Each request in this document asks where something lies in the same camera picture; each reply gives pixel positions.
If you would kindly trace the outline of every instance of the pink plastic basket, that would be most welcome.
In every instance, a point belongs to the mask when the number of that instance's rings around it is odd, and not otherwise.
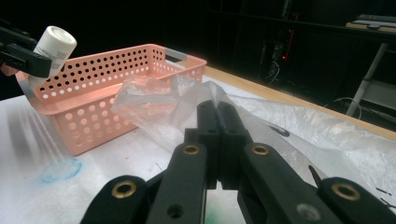
[[[50,118],[76,156],[136,128],[110,110],[126,77],[181,74],[201,81],[205,66],[205,60],[147,44],[69,59],[57,76],[34,90],[28,74],[16,77],[32,107]]]

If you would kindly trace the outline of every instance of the transparent plastic sheet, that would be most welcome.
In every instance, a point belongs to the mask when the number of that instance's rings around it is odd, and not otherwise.
[[[321,178],[348,178],[396,204],[395,141],[315,109],[227,94],[212,81],[198,83],[178,75],[168,82],[139,78],[124,82],[112,111],[166,150],[172,152],[183,142],[185,128],[196,128],[198,104],[224,101],[235,106],[253,141],[275,148],[305,182],[315,186],[311,165]],[[235,192],[218,187],[207,195],[209,223],[243,221]]]

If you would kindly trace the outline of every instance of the screw hole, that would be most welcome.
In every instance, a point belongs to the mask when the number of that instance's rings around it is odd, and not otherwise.
[[[341,198],[349,201],[357,201],[361,198],[361,195],[352,186],[343,183],[337,183],[332,185],[332,191]]]
[[[113,190],[111,190],[111,194],[115,198],[123,199],[133,195],[135,191],[136,184],[131,180],[124,180],[114,186]]]
[[[199,152],[199,148],[195,146],[187,146],[183,148],[185,154],[194,155]]]
[[[183,207],[178,204],[172,204],[168,208],[168,216],[172,219],[180,218],[183,216]]]
[[[297,205],[297,212],[308,221],[319,221],[320,212],[314,206],[307,203],[300,203]]]
[[[254,146],[251,150],[255,154],[261,155],[261,156],[265,156],[268,153],[270,153],[270,149],[268,149],[267,147],[263,147],[263,146]]]

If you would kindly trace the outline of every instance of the cable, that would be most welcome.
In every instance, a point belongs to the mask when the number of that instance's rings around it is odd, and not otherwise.
[[[388,119],[388,118],[386,118],[385,116],[381,115],[381,114],[383,114],[383,113],[381,113],[381,112],[374,111],[374,110],[372,110],[372,109],[370,109],[370,108],[368,108],[368,107],[364,107],[363,109],[368,110],[368,111],[371,112],[372,114],[378,116],[378,117],[381,118],[381,119],[384,119],[384,120],[386,120],[386,121],[392,123],[393,125],[396,124],[396,122],[395,122],[394,120]]]
[[[277,75],[279,74],[279,71],[280,71],[280,67],[279,67],[279,64],[277,64],[276,62],[273,62],[275,65],[276,65],[276,67],[277,67],[277,71],[276,71],[276,74],[275,74],[275,76],[274,76],[274,78],[270,81],[270,83],[268,83],[268,84],[271,84],[271,83],[273,83],[273,81],[276,79],[276,77],[277,77]]]
[[[361,105],[359,105],[359,103],[356,102],[354,99],[352,99],[352,98],[350,98],[350,97],[341,97],[341,98],[335,99],[334,101],[332,101],[332,103],[335,103],[335,102],[337,102],[337,101],[342,101],[342,100],[351,100],[351,101],[353,101],[355,104],[357,104],[358,107],[359,107],[359,117],[358,117],[358,119],[361,119]]]

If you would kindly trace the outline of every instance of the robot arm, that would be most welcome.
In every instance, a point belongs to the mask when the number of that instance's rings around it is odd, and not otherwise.
[[[18,71],[34,77],[48,77],[51,60],[33,52],[37,41],[28,33],[0,19],[0,68],[6,76]]]

